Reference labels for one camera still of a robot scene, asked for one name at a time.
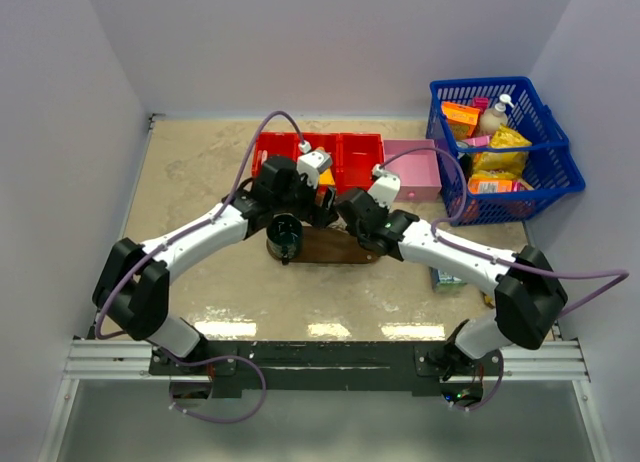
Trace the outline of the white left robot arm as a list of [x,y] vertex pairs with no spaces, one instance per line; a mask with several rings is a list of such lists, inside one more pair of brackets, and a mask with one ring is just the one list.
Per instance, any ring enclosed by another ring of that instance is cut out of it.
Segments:
[[141,244],[128,238],[117,242],[93,295],[99,309],[96,337],[107,339],[102,324],[110,318],[130,338],[171,352],[183,373],[200,372],[207,362],[206,341],[192,325],[170,315],[171,284],[215,252],[265,229],[277,215],[320,227],[334,221],[335,192],[316,200],[319,178],[331,165],[331,157],[320,149],[297,160],[272,156],[254,179],[233,188],[191,223]]

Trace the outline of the dark green mug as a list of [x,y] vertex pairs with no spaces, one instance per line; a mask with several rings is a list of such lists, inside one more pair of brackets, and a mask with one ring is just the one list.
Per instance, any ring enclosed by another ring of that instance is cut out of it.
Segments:
[[302,251],[303,227],[291,214],[275,216],[266,229],[266,237],[269,254],[282,265],[292,262]]

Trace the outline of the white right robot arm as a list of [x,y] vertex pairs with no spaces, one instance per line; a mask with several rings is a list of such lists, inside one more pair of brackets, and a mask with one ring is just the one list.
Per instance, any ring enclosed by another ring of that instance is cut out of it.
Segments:
[[363,249],[441,269],[492,296],[491,312],[461,322],[426,356],[444,378],[469,374],[484,356],[509,345],[539,349],[566,305],[559,280],[539,273],[551,269],[546,257],[531,246],[513,253],[457,236],[444,239],[429,222],[389,211],[359,188],[339,196],[336,210]]

